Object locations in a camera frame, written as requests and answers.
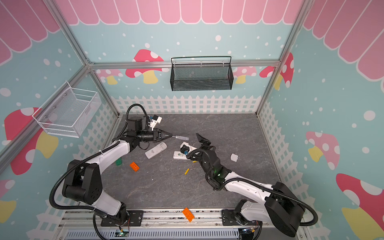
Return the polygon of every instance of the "black mounting plate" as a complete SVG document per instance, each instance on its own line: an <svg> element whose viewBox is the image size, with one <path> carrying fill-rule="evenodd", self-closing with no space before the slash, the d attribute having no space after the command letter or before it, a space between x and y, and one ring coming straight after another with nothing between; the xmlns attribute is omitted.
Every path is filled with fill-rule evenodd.
<svg viewBox="0 0 384 240"><path fill-rule="evenodd" d="M139 210L129 210L127 211L129 213L129 226L130 227L139 227L141 226L141 221L143 219L143 213L144 211L139 211ZM116 227L115 224L110 223L110 221L106 218L103 218L101 220L101 226L102 227Z"/></svg>
<svg viewBox="0 0 384 240"><path fill-rule="evenodd" d="M243 219L245 224L241 224L235 219L235 216L236 214L234 210L223 209L221 211L223 226L254 226L256 225L256 221L248 221L245 218Z"/></svg>

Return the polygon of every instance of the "orange lego brick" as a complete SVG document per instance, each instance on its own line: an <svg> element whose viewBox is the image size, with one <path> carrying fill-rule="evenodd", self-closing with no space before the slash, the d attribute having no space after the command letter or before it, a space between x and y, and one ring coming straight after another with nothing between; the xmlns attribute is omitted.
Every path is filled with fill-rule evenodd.
<svg viewBox="0 0 384 240"><path fill-rule="evenodd" d="M192 222L192 220L195 218L195 216L193 216L192 212L187 207L183 210L183 214L189 222Z"/></svg>
<svg viewBox="0 0 384 240"><path fill-rule="evenodd" d="M135 171L135 172L137 172L140 169L139 166L135 162L132 162L130 164L130 166L133 169L133 171Z"/></svg>

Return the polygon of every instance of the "gray marble tabletop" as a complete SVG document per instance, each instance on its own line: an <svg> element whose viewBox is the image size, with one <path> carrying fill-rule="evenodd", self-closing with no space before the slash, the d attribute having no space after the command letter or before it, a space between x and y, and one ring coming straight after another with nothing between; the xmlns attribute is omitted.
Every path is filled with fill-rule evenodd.
<svg viewBox="0 0 384 240"><path fill-rule="evenodd" d="M189 137L199 147L196 133L216 146L221 164L243 177L275 184L278 176L260 125L254 114L160 114L159 128L173 135ZM120 132L125 121L121 121ZM199 163L173 159L182 140L164 141L167 149L148 159L144 150L135 148L122 157L122 165L110 165L102 174L103 189L124 202L127 208L235 207L244 196L228 191L213 191L205 181ZM156 144L150 143L149 149ZM230 160L231 154L238 161ZM129 166L135 162L140 169Z"/></svg>

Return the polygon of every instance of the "black wire basket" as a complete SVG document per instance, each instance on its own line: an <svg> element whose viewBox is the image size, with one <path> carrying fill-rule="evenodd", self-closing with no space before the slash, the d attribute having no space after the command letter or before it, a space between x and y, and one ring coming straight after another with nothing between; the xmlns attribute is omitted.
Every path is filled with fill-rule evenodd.
<svg viewBox="0 0 384 240"><path fill-rule="evenodd" d="M172 91L232 89L231 59L230 56L171 58Z"/></svg>

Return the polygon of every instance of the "white remote control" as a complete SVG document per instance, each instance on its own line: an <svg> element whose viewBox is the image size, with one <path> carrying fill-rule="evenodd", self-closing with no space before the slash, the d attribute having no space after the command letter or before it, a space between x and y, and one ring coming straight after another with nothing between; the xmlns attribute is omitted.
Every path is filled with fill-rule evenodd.
<svg viewBox="0 0 384 240"><path fill-rule="evenodd" d="M174 151L173 159L187 160L187 156L180 151Z"/></svg>
<svg viewBox="0 0 384 240"><path fill-rule="evenodd" d="M151 159L152 157L156 156L157 154L161 153L166 149L167 149L167 145L164 142L161 142L160 144L146 151L145 155L147 156L148 159Z"/></svg>

